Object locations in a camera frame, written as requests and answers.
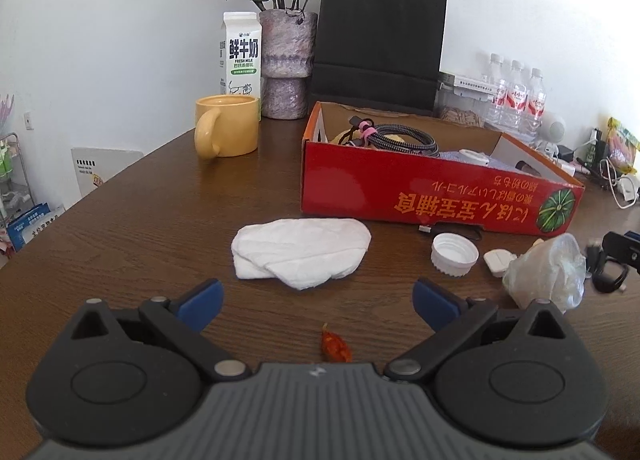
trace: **black paper bag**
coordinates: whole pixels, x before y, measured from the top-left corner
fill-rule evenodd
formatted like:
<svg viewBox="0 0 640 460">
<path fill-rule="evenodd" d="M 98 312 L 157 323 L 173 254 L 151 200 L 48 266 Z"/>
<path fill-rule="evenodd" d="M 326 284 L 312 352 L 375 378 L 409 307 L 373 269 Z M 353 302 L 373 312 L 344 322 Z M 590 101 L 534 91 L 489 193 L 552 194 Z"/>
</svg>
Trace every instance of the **black paper bag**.
<svg viewBox="0 0 640 460">
<path fill-rule="evenodd" d="M 311 106 L 432 115 L 447 0 L 322 0 Z"/>
</svg>

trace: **dried red petal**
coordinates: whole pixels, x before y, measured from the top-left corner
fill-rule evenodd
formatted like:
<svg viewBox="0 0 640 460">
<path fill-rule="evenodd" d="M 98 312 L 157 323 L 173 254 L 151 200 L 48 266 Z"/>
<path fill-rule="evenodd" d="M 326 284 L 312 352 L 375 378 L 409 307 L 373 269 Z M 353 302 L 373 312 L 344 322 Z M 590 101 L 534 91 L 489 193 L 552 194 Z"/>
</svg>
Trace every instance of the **dried red petal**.
<svg viewBox="0 0 640 460">
<path fill-rule="evenodd" d="M 338 334 L 329 332 L 326 323 L 322 326 L 322 339 L 320 349 L 324 355 L 324 360 L 330 363 L 350 363 L 351 350 L 349 345 Z"/>
</svg>

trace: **yellow mug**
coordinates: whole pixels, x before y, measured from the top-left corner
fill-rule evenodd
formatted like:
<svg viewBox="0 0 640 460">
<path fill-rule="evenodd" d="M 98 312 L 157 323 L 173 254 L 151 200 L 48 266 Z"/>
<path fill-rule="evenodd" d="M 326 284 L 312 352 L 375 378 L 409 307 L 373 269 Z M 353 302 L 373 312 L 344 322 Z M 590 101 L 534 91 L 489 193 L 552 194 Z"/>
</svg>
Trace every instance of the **yellow mug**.
<svg viewBox="0 0 640 460">
<path fill-rule="evenodd" d="M 200 158 L 238 156 L 258 148 L 259 101 L 214 95 L 196 101 L 194 142 Z"/>
</svg>

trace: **red box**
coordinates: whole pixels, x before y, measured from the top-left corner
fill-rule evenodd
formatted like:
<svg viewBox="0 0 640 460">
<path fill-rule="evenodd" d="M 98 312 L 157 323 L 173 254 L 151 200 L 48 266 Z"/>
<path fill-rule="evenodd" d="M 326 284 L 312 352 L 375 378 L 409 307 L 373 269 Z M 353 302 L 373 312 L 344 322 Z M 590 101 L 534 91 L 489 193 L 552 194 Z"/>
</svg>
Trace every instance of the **red box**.
<svg viewBox="0 0 640 460">
<path fill-rule="evenodd" d="M 479 151 L 539 176 L 331 144 L 350 128 L 354 115 L 423 130 L 440 152 Z M 507 134 L 335 103 L 316 103 L 302 152 L 302 212 L 313 215 L 416 225 L 456 222 L 488 231 L 555 236 L 566 231 L 584 192 L 578 180 Z"/>
</svg>

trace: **triangular hole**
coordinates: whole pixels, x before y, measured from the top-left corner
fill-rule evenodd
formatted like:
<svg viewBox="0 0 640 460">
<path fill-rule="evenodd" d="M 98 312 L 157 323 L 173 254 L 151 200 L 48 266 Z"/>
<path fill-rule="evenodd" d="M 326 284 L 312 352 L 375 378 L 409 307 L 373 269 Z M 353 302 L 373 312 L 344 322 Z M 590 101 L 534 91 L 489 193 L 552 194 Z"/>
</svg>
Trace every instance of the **triangular hole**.
<svg viewBox="0 0 640 460">
<path fill-rule="evenodd" d="M 551 312 L 546 310 L 538 312 L 538 316 L 529 330 L 529 335 L 550 339 L 564 339 L 566 337 L 558 321 L 551 315 Z"/>
<path fill-rule="evenodd" d="M 97 312 L 87 312 L 76 326 L 72 339 L 87 339 L 107 335 L 109 331 Z"/>
</svg>

